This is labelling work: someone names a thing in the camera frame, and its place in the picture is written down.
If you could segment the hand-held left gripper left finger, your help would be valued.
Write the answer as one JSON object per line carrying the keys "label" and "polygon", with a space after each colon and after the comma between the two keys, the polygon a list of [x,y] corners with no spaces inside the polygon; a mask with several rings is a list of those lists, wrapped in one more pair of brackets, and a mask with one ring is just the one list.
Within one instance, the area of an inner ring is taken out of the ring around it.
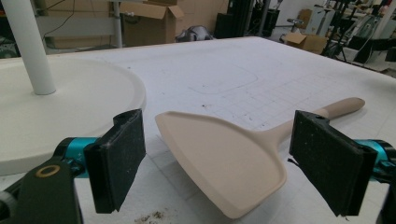
{"label": "hand-held left gripper left finger", "polygon": [[146,156],[143,113],[118,114],[100,137],[65,138],[55,154],[72,166],[73,175],[90,180],[98,214],[120,210]]}

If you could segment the beige wooden spatula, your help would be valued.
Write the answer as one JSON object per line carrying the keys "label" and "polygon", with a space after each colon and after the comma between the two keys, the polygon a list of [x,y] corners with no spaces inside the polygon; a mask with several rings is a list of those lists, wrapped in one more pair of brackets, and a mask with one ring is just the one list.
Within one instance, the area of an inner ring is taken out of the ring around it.
{"label": "beige wooden spatula", "polygon": [[287,180],[278,149],[292,133],[292,119],[266,131],[176,111],[155,121],[177,162],[226,217],[246,215]]}

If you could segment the white round lamp base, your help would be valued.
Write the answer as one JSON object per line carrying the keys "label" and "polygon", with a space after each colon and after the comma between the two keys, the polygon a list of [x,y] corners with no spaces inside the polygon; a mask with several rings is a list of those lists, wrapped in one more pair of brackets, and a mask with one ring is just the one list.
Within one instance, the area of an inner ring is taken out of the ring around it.
{"label": "white round lamp base", "polygon": [[49,58],[56,92],[36,95],[20,59],[0,60],[0,175],[27,172],[66,137],[95,137],[116,115],[146,105],[146,89],[112,63]]}

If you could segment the open brown cardboard box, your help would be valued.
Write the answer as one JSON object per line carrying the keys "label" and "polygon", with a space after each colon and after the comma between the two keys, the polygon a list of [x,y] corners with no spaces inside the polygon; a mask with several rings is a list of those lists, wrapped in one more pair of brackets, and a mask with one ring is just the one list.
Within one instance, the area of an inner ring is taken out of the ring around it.
{"label": "open brown cardboard box", "polygon": [[165,0],[121,3],[120,14],[127,47],[174,43],[177,20],[184,16],[178,5]]}

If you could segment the black cabinet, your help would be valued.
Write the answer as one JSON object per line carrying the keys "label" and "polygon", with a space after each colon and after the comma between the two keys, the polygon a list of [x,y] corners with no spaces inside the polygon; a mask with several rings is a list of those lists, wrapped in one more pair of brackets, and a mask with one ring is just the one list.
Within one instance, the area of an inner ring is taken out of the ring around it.
{"label": "black cabinet", "polygon": [[227,12],[217,15],[214,37],[270,36],[280,12],[279,5],[269,7],[270,1],[229,0]]}

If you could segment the grey backpack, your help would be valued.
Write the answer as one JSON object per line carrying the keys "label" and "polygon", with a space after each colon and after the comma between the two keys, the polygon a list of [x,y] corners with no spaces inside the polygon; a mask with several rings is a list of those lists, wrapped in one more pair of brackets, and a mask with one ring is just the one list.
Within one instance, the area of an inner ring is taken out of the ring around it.
{"label": "grey backpack", "polygon": [[204,41],[212,39],[213,36],[202,25],[191,26],[187,30],[183,30],[179,35],[176,36],[177,43]]}

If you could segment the white lamp pole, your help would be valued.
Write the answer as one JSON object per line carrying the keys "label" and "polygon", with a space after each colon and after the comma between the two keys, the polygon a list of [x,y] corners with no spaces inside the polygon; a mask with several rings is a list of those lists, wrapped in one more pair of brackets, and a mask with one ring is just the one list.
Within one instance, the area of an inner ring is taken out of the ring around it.
{"label": "white lamp pole", "polygon": [[30,0],[0,0],[34,93],[56,92],[48,58],[41,40]]}

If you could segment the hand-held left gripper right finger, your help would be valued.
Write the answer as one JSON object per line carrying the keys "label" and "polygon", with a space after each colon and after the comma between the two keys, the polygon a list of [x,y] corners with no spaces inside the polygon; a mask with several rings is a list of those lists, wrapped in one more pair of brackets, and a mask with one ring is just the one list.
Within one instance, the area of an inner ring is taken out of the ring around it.
{"label": "hand-held left gripper right finger", "polygon": [[356,216],[371,180],[393,184],[396,147],[351,139],[322,116],[296,111],[290,155],[337,216]]}

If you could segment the small brown cardboard box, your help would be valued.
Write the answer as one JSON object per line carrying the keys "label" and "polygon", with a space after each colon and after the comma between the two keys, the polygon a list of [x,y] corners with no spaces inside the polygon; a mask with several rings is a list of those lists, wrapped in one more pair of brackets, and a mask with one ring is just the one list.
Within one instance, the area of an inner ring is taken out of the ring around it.
{"label": "small brown cardboard box", "polygon": [[288,33],[284,36],[284,41],[288,46],[309,51],[315,54],[321,54],[327,44],[328,39],[319,35]]}

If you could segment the white table leg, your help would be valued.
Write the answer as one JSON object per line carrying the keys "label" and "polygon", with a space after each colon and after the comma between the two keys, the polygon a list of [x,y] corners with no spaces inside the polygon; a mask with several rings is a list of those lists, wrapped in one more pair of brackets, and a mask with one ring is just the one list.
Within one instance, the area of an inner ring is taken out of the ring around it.
{"label": "white table leg", "polygon": [[114,14],[114,34],[116,46],[122,48],[122,33],[121,33],[121,19],[120,19],[120,2],[113,1],[113,14]]}

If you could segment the black stand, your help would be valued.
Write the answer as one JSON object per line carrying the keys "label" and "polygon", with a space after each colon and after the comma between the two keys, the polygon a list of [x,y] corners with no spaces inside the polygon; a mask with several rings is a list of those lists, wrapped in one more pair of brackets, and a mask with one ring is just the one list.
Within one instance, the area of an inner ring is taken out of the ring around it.
{"label": "black stand", "polygon": [[331,31],[330,31],[330,35],[328,36],[328,40],[326,42],[325,48],[321,52],[321,55],[331,58],[332,57],[331,48],[333,45],[333,42],[332,42],[333,38],[335,37],[337,31],[339,30],[341,20],[342,20],[344,14],[345,14],[345,11],[349,7],[349,4],[352,0],[330,0],[330,1],[334,1],[334,3],[335,3],[335,5],[333,7],[335,13],[334,13],[334,17],[330,23],[330,26],[332,27]]}

